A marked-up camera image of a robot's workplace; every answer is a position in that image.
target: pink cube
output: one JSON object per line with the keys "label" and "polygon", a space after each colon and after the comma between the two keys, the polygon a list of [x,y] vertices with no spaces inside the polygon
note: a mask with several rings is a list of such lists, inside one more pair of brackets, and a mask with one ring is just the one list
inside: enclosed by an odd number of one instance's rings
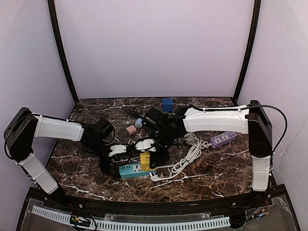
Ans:
{"label": "pink cube", "polygon": [[132,135],[137,132],[137,129],[135,128],[134,125],[129,126],[126,130],[128,131],[129,135]]}

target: yellow cube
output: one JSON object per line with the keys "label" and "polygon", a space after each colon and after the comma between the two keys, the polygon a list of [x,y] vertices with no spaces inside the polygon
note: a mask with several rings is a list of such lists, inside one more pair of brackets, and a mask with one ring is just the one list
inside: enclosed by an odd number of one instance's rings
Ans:
{"label": "yellow cube", "polygon": [[155,168],[150,168],[150,153],[144,152],[140,153],[140,162],[142,171],[153,171]]}

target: purple power strip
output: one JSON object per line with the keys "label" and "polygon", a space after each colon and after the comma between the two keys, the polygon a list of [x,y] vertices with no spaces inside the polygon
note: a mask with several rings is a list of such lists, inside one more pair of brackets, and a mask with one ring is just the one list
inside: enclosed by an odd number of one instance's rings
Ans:
{"label": "purple power strip", "polygon": [[236,138],[236,133],[233,131],[226,131],[224,133],[219,134],[218,136],[214,136],[210,139],[210,143],[212,143],[212,148],[218,148],[226,143],[229,143]]}

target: blue power strip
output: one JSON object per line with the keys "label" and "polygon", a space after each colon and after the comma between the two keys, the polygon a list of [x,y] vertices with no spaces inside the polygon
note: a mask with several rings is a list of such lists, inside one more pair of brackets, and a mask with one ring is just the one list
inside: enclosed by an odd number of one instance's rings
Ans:
{"label": "blue power strip", "polygon": [[141,164],[124,165],[119,170],[122,179],[149,176],[150,172],[156,173],[156,171],[142,171]]}

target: black pole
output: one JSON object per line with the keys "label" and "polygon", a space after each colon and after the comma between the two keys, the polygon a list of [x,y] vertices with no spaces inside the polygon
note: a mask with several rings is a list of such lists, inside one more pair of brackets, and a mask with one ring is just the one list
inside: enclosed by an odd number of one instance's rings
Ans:
{"label": "black pole", "polygon": [[74,100],[75,103],[77,103],[79,101],[79,98],[77,96],[77,92],[76,92],[76,89],[75,89],[75,86],[74,86],[74,83],[73,83],[73,79],[72,79],[71,73],[69,71],[68,63],[67,63],[67,60],[66,60],[66,55],[65,55],[65,52],[64,52],[63,43],[62,43],[62,39],[61,39],[56,8],[55,8],[55,5],[54,5],[54,0],[48,0],[48,7],[49,7],[51,24],[52,24],[52,28],[53,28],[53,34],[54,34],[54,38],[56,40],[58,53],[59,53],[60,60],[61,60],[61,63],[62,63],[62,68],[63,68],[64,74],[65,74],[65,78],[66,78],[69,90],[71,91],[71,95],[73,97],[73,100]]}
{"label": "black pole", "polygon": [[257,24],[258,24],[258,19],[259,19],[259,13],[260,13],[260,6],[261,6],[261,0],[255,0],[254,11],[252,14],[250,32],[249,32],[248,43],[247,43],[246,52],[245,52],[245,56],[243,60],[243,65],[242,65],[239,80],[237,82],[235,92],[233,95],[233,100],[235,103],[239,99],[239,96],[241,93],[241,89],[244,83],[245,75],[246,75],[248,64],[249,64],[252,47],[254,45],[256,31],[257,31]]}

